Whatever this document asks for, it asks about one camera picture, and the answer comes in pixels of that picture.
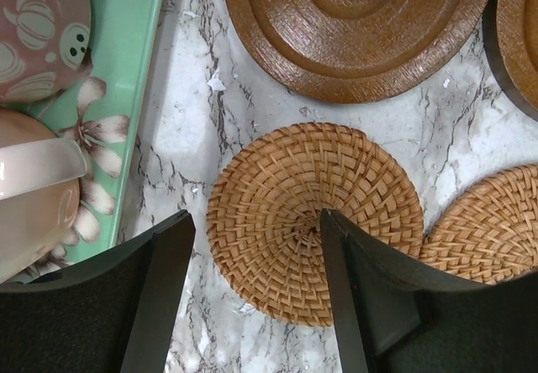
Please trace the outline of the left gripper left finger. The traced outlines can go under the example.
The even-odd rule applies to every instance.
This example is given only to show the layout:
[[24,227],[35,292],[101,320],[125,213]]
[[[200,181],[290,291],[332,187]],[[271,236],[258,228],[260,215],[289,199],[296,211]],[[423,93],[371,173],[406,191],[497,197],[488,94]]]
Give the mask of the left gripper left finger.
[[196,229],[187,211],[99,255],[1,285],[3,372],[162,372]]

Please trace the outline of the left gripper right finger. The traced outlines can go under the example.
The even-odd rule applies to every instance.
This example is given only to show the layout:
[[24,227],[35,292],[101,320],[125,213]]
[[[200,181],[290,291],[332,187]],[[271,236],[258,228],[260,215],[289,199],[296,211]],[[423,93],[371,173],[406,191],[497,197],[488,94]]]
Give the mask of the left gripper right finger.
[[405,255],[336,210],[323,210],[319,226],[343,371],[536,371],[536,273],[480,284]]

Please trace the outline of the woven rattan coaster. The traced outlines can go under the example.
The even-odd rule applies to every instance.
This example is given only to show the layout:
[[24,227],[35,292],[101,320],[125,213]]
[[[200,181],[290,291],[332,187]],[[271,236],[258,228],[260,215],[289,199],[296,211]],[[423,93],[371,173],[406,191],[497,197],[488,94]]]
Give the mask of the woven rattan coaster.
[[537,164],[486,177],[440,216],[419,259],[483,284],[537,271]]
[[359,129],[296,123],[253,141],[215,182],[208,241],[230,287],[286,323],[333,323],[319,226],[335,209],[417,257],[424,216],[405,170]]

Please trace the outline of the green floral tray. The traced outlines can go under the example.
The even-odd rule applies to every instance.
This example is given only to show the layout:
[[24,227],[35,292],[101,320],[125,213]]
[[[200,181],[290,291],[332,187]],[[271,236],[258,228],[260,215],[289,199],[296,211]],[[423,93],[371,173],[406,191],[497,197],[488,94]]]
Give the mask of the green floral tray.
[[66,242],[12,277],[29,282],[115,246],[162,0],[91,0],[90,69],[62,94],[11,108],[87,153],[80,218]]

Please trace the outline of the brown wooden coaster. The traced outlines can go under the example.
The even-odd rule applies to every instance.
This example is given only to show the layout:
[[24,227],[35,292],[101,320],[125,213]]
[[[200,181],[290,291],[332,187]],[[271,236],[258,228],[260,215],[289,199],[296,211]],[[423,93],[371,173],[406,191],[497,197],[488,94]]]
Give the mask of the brown wooden coaster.
[[537,119],[537,0],[489,0],[483,39],[491,71],[509,100]]
[[252,59],[327,102],[373,102],[416,87],[474,30],[488,0],[225,0]]

